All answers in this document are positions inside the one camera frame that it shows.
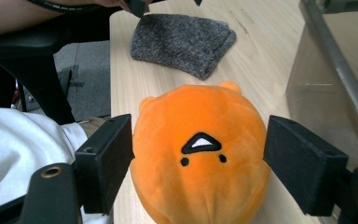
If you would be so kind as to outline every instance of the orange plush toy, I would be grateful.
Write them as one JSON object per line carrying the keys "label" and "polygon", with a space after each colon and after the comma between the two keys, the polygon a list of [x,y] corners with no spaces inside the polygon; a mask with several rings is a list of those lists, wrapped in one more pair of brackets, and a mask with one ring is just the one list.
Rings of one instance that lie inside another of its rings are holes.
{"label": "orange plush toy", "polygon": [[231,82],[185,85],[140,105],[131,176],[158,223],[249,223],[264,200],[266,128]]}

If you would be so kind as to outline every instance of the light wood surface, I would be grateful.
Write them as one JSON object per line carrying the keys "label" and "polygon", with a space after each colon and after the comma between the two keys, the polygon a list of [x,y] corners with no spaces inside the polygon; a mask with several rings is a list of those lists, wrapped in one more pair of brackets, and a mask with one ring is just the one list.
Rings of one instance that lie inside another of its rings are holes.
{"label": "light wood surface", "polygon": [[[264,122],[269,115],[288,118],[285,88],[304,26],[298,0],[167,0],[152,4],[150,13],[185,14],[225,21],[237,41],[206,81],[153,63],[135,61],[130,43],[138,18],[126,12],[111,19],[112,116],[131,113],[132,125],[138,105],[146,96],[159,96],[183,84],[218,85],[233,81],[242,95],[258,109]],[[154,223],[145,212],[131,181],[124,180],[114,204],[116,224]],[[271,175],[266,200],[253,223],[320,223],[302,214],[275,175]]]}

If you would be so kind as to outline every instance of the knit hat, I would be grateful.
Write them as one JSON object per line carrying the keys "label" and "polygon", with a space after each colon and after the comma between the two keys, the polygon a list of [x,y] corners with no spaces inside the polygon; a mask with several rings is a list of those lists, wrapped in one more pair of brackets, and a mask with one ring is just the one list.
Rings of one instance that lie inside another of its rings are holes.
{"label": "knit hat", "polygon": [[131,57],[207,79],[236,40],[223,21],[185,15],[149,14],[138,23]]}

